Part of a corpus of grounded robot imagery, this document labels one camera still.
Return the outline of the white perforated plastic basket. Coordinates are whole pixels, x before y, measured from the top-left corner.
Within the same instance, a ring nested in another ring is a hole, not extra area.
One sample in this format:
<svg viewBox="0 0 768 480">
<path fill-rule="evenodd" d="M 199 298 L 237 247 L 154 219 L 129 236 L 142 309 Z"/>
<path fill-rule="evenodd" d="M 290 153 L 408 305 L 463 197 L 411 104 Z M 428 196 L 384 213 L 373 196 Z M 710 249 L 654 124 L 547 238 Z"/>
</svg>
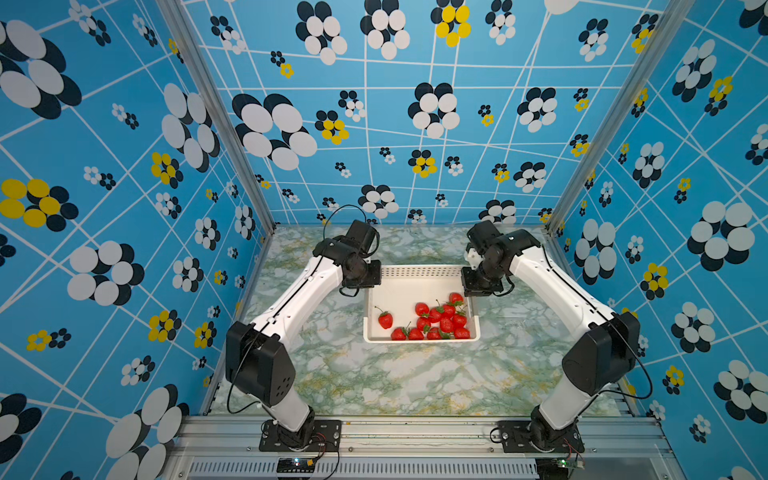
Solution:
<svg viewBox="0 0 768 480">
<path fill-rule="evenodd" d="M 363 338 L 371 344 L 468 343 L 480 339 L 458 265 L 389 265 L 366 293 Z"/>
</svg>

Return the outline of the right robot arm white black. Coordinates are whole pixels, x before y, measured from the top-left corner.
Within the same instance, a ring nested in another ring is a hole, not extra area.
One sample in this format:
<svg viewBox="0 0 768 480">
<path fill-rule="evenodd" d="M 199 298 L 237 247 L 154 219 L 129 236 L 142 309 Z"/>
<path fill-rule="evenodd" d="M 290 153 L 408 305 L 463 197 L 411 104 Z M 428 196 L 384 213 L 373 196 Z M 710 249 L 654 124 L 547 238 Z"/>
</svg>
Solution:
<svg viewBox="0 0 768 480">
<path fill-rule="evenodd" d="M 566 443 L 579 417 L 609 386 L 637 364 L 640 324 L 588 294 L 557 266 L 528 231 L 500 232 L 482 221 L 467 232 L 467 267 L 462 269 L 466 297 L 501 297 L 503 283 L 524 282 L 554 311 L 575 340 L 561 360 L 562 377 L 531 413 L 528 438 L 541 452 Z"/>
</svg>

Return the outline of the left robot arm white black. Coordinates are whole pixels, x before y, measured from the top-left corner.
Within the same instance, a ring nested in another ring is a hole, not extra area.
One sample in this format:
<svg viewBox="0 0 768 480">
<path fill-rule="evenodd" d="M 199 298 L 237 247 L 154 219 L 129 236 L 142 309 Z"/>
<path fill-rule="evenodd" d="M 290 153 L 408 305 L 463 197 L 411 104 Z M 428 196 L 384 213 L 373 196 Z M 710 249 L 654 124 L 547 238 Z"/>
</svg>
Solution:
<svg viewBox="0 0 768 480">
<path fill-rule="evenodd" d="M 359 292 L 381 283 L 381 262 L 371 258 L 378 243 L 377 233 L 321 240 L 301 274 L 271 306 L 227 332 L 226 380 L 232 389 L 261 403 L 277 423 L 279 441 L 291 449 L 310 444 L 315 412 L 294 387 L 296 369 L 289 347 L 328 294 Z"/>
</svg>

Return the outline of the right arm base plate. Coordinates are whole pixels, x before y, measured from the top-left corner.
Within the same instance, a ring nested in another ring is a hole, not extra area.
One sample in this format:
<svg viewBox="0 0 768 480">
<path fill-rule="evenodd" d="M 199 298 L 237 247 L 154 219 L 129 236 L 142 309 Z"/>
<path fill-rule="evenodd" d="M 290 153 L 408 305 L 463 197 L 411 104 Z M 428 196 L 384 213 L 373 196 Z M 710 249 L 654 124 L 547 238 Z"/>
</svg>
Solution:
<svg viewBox="0 0 768 480">
<path fill-rule="evenodd" d="M 539 420 L 501 420 L 496 432 L 505 453 L 568 454 L 585 451 L 578 423 L 553 430 Z"/>
</svg>

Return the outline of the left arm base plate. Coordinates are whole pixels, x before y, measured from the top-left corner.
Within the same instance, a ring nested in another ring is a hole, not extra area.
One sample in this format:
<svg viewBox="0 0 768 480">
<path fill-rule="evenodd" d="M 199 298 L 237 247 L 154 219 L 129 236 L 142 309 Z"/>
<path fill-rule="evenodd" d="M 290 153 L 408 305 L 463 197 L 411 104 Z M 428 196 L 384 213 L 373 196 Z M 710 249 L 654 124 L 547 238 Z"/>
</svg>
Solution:
<svg viewBox="0 0 768 480">
<path fill-rule="evenodd" d="M 262 423 L 259 450 L 261 452 L 337 452 L 342 422 L 335 419 L 311 420 L 297 432 L 292 432 L 276 420 Z"/>
</svg>

